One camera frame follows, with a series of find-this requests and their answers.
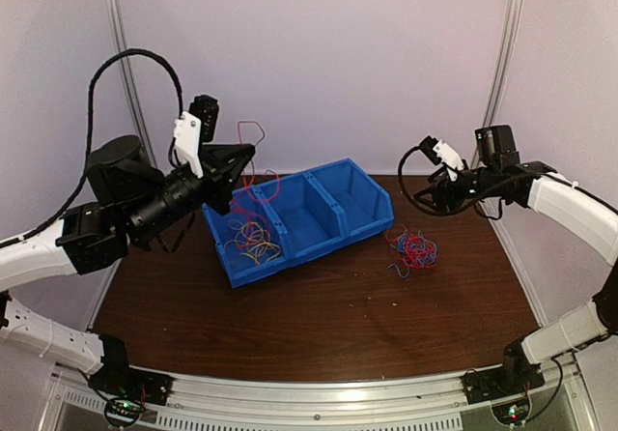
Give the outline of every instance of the wooden table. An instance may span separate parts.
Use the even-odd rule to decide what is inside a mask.
[[[375,178],[395,221],[437,243],[435,269],[400,279],[386,269],[395,251],[376,236],[233,290],[199,217],[176,254],[132,250],[95,331],[121,337],[136,365],[243,380],[402,378],[500,363],[504,346],[537,324],[489,223],[472,211],[422,215],[396,178]],[[410,190],[425,185],[408,180]]]

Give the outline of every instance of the black cable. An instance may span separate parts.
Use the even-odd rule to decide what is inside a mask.
[[[558,380],[558,386],[556,386],[556,389],[553,391],[553,394],[551,395],[551,397],[549,398],[548,402],[543,406],[543,408],[537,413],[537,415],[527,418],[525,420],[526,424],[529,423],[530,421],[537,419],[538,417],[541,416],[541,414],[547,410],[549,408],[549,406],[551,405],[551,403],[553,402],[553,400],[556,398],[556,396],[558,395],[558,392],[560,391],[560,387],[562,387],[562,381],[564,380],[564,370],[562,369],[562,365],[560,364],[560,362],[556,359],[556,358],[552,358],[551,361],[553,361],[556,366],[558,367],[558,370],[560,371],[560,379]]]
[[[156,235],[156,240],[158,241],[158,244],[161,246],[161,248],[166,254],[173,254],[179,249],[179,247],[181,246],[181,243],[183,242],[184,236],[189,232],[194,222],[195,222],[195,212],[192,212],[191,216],[189,217],[188,222],[184,226],[184,229],[179,233],[172,247],[167,245],[165,240],[161,238],[160,235]]]
[[[498,200],[498,215],[497,216],[491,216],[491,215],[487,215],[485,214],[483,211],[481,211],[478,207],[478,203],[474,204],[474,212],[476,212],[476,215],[481,216],[482,218],[486,218],[488,220],[495,220],[498,221],[502,218],[502,216],[504,215],[504,209],[502,208],[502,201],[504,201],[503,198],[500,198]]]
[[[175,147],[176,147],[176,138],[172,136],[170,147],[167,150],[167,161],[170,162],[170,165],[172,165],[172,167],[178,168],[181,166],[181,163],[179,162],[178,155],[174,151]]]
[[[406,164],[407,158],[409,158],[413,153],[415,153],[416,151],[419,151],[420,147],[419,146],[414,146],[413,148],[409,149],[404,156],[401,158],[401,160],[399,161],[399,166],[397,167],[397,179],[399,180],[399,186],[402,190],[402,194],[404,195],[404,197],[407,199],[407,201],[414,206],[417,210],[419,210],[420,212],[422,212],[423,214],[426,214],[428,216],[456,216],[457,214],[460,214],[464,211],[466,211],[467,209],[469,209],[470,207],[473,207],[474,204],[476,204],[477,202],[488,198],[492,192],[501,189],[502,187],[506,187],[507,185],[511,184],[511,183],[516,183],[520,180],[530,180],[530,179],[536,179],[539,178],[539,174],[537,173],[533,173],[533,172],[524,172],[524,173],[519,173],[518,175],[514,175],[513,177],[507,178],[505,180],[502,180],[501,182],[496,183],[495,185],[492,185],[490,187],[488,187],[487,189],[483,190],[480,194],[478,194],[477,196],[475,196],[474,198],[472,198],[469,202],[467,202],[466,204],[460,206],[459,208],[452,210],[452,211],[447,211],[447,212],[437,212],[437,211],[433,211],[431,209],[428,209],[424,206],[421,206],[418,201],[416,201],[407,191],[406,185],[404,183],[404,165]]]
[[[79,371],[79,373],[84,378],[84,380],[86,380],[86,384],[88,385],[88,388],[94,391],[95,394],[98,397],[100,397],[103,400],[103,402],[105,402],[105,407],[103,408],[103,417],[105,418],[105,421],[107,421],[107,424],[113,427],[116,427],[116,428],[120,428],[120,427],[129,428],[130,426],[132,426],[133,424],[137,422],[137,420],[142,416],[144,412],[146,412],[146,408],[143,405],[138,404],[137,402],[135,402],[132,399],[129,399],[128,397],[111,397],[111,398],[105,397],[100,392],[100,390],[93,388],[91,386],[90,378],[88,378],[88,375],[86,375],[86,373],[84,373],[81,370],[77,370],[77,371]],[[129,403],[130,405],[132,405],[133,408],[136,410],[128,411],[125,408],[126,403]],[[124,421],[122,419],[112,417],[110,413],[114,413],[121,417],[128,417],[129,421]]]
[[[56,212],[54,215],[52,215],[42,224],[37,226],[35,229],[25,233],[21,239],[19,237],[11,238],[9,240],[6,240],[0,243],[0,249],[3,247],[7,247],[9,245],[12,245],[12,244],[17,244],[22,240],[28,240],[32,238],[33,236],[37,236],[40,232],[49,228],[51,224],[53,224],[58,218],[60,218],[67,211],[70,204],[75,200],[77,195],[81,192],[82,188],[86,184],[86,170],[88,168],[88,157],[92,151],[92,146],[93,146],[93,128],[94,128],[94,114],[95,114],[95,110],[94,110],[95,86],[97,85],[97,81],[101,77],[103,72],[105,72],[105,70],[107,70],[112,64],[128,56],[135,56],[135,55],[145,56],[150,59],[153,59],[160,66],[162,66],[165,70],[167,70],[170,77],[172,78],[172,81],[174,82],[174,87],[176,88],[176,96],[178,98],[179,114],[180,115],[183,114],[183,88],[181,86],[181,82],[178,76],[176,75],[176,72],[172,68],[172,66],[170,66],[170,64],[164,58],[162,58],[158,54],[154,54],[153,52],[147,49],[139,49],[139,48],[127,49],[109,58],[95,72],[95,75],[93,76],[92,80],[90,80],[90,86],[88,87],[88,132],[86,134],[86,158],[84,160],[84,169],[83,169],[81,178],[79,179],[79,182],[77,183],[77,187],[70,194],[69,198],[65,201],[65,203],[60,207],[58,212]]]
[[[497,382],[490,382],[490,380],[488,380],[485,376],[483,376],[480,372],[478,372],[474,368],[470,368],[469,370],[467,370],[463,374],[463,378],[465,379],[465,377],[468,376],[470,373],[474,373],[474,375],[476,375],[477,378],[481,379],[483,381],[483,383],[485,383],[485,386],[494,387],[494,388],[498,389],[500,391],[500,393],[504,394],[505,396],[506,395],[510,395],[503,388],[501,388],[500,385]]]
[[[551,178],[552,180],[554,180],[555,182],[561,183],[562,185],[566,185],[567,187],[574,187],[572,183],[569,183],[565,180],[562,180],[560,178],[554,177],[553,175],[549,174],[549,173],[544,173],[543,174],[544,177],[548,177]],[[598,196],[595,196],[592,192],[587,191],[586,189],[584,189],[583,187],[574,187],[575,190],[579,191],[579,192],[583,192],[586,196],[588,196],[590,199],[594,199],[595,201],[597,201],[599,204],[606,206],[608,209],[610,209],[612,212],[614,212],[615,214],[618,215],[618,209],[614,208],[613,206],[611,206],[610,204],[608,204],[607,202],[603,201],[603,199],[601,199]]]

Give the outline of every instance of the white bracket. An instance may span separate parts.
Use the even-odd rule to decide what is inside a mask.
[[[464,170],[464,161],[461,156],[457,154],[457,151],[440,139],[434,146],[434,152],[442,160],[444,165],[450,167],[447,168],[447,170],[451,182],[457,180],[457,173],[455,173],[455,170]]]
[[[559,180],[564,177],[552,174]],[[607,264],[618,258],[618,215],[603,204],[588,197],[572,185],[563,185],[550,178],[532,182],[528,207],[560,223],[590,244]]]
[[[199,156],[201,129],[202,121],[186,111],[179,119],[176,119],[174,128],[176,154],[181,163],[190,165],[193,175],[197,178],[204,176]]]

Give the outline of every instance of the black cable sleeve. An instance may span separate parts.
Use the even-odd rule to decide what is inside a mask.
[[[560,364],[560,362],[556,358],[552,358],[551,361],[553,361],[556,364],[556,366],[558,367],[558,370],[560,371],[560,379],[558,380],[558,386],[556,386],[556,389],[553,390],[553,394],[549,398],[548,402],[537,413],[537,415],[535,415],[533,417],[530,417],[530,418],[527,418],[525,420],[526,424],[528,424],[530,421],[533,421],[533,420],[537,419],[538,417],[540,417],[543,414],[543,412],[549,408],[549,406],[551,405],[553,400],[558,395],[558,392],[560,392],[560,387],[562,387],[562,381],[564,380],[564,370],[562,369],[562,365]]]
[[[178,75],[176,74],[176,71],[174,71],[174,68],[172,68],[172,66],[163,57],[147,49],[130,48],[123,52],[119,52],[115,56],[112,56],[111,58],[106,60],[95,72],[95,75],[93,76],[92,80],[90,80],[90,85],[88,87],[88,131],[86,133],[86,158],[84,159],[84,168],[82,171],[82,175],[79,179],[79,182],[77,183],[77,187],[70,194],[69,198],[60,207],[60,209],[58,209],[58,212],[56,212],[54,215],[52,215],[50,218],[48,218],[46,221],[44,221],[42,224],[40,224],[33,230],[25,233],[23,235],[23,240],[28,240],[34,236],[37,236],[40,232],[49,228],[49,226],[51,226],[52,223],[54,223],[58,218],[60,218],[67,211],[69,206],[72,204],[72,202],[75,200],[75,198],[79,195],[79,193],[83,189],[84,185],[86,184],[86,180],[87,180],[86,170],[88,168],[88,157],[90,156],[90,153],[92,152],[92,146],[93,146],[93,130],[94,130],[94,117],[95,117],[95,109],[94,109],[95,86],[97,85],[97,82],[102,76],[103,72],[105,72],[105,70],[107,70],[110,66],[112,66],[117,61],[120,61],[121,59],[124,59],[128,56],[136,56],[136,55],[145,56],[150,59],[153,59],[161,67],[167,70],[167,72],[169,73],[174,83],[174,88],[176,89],[176,96],[178,98],[179,115],[183,113],[183,88],[181,86],[181,82],[178,78]],[[0,243],[0,249],[3,247],[7,247],[9,245],[12,245],[12,244],[17,244],[19,243],[19,241],[20,241],[19,238],[11,238],[9,240],[6,240]]]

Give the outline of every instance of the red wire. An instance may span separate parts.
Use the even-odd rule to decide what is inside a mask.
[[[240,146],[242,146],[244,144],[244,142],[242,141],[242,130],[241,130],[242,125],[254,125],[262,133],[262,136],[260,137],[260,139],[258,139],[258,141],[255,143],[255,147],[258,147],[258,145],[262,141],[264,141],[264,139],[267,137],[266,131],[262,128],[262,126],[260,125],[259,122],[255,121],[255,120],[240,121],[240,122],[237,123],[237,131],[238,131],[238,134],[239,134]],[[257,197],[255,197],[255,195],[253,194],[253,191],[251,190],[251,187],[253,187],[255,185],[255,163],[253,162],[253,159],[251,159],[249,163],[251,164],[251,177],[250,177],[250,180],[247,183],[247,176],[246,175],[242,176],[242,183],[244,185],[244,188],[242,189],[241,192],[236,194],[236,196],[234,197],[234,199],[230,203],[230,206],[231,206],[230,210],[231,210],[231,212],[234,212],[234,213],[240,214],[241,216],[244,216],[245,217],[245,222],[248,223],[248,225],[249,225],[249,229],[248,229],[248,233],[247,233],[247,236],[248,236],[247,243],[243,244],[243,245],[238,245],[238,248],[248,247],[248,246],[259,244],[259,243],[265,241],[264,237],[262,237],[260,240],[253,240],[253,239],[251,239],[251,236],[253,236],[253,231],[251,230],[251,224],[253,222],[252,217],[256,217],[258,220],[260,220],[266,226],[267,237],[270,240],[270,227],[269,227],[268,220],[266,220],[260,214],[257,214],[255,212],[249,212],[246,209],[244,209],[240,205],[240,203],[239,203],[239,198],[241,197],[241,195],[246,192],[247,195],[249,196],[249,198],[251,198],[251,200],[253,202],[255,202],[257,204],[267,204],[267,203],[271,202],[272,200],[274,200],[279,195],[279,192],[281,191],[281,179],[279,178],[279,175],[276,172],[274,172],[273,170],[267,169],[264,172],[264,176],[266,176],[268,172],[272,173],[275,176],[275,179],[276,179],[276,182],[277,182],[277,188],[274,191],[274,193],[272,193],[272,195],[269,198],[267,198],[267,199],[258,199]]]

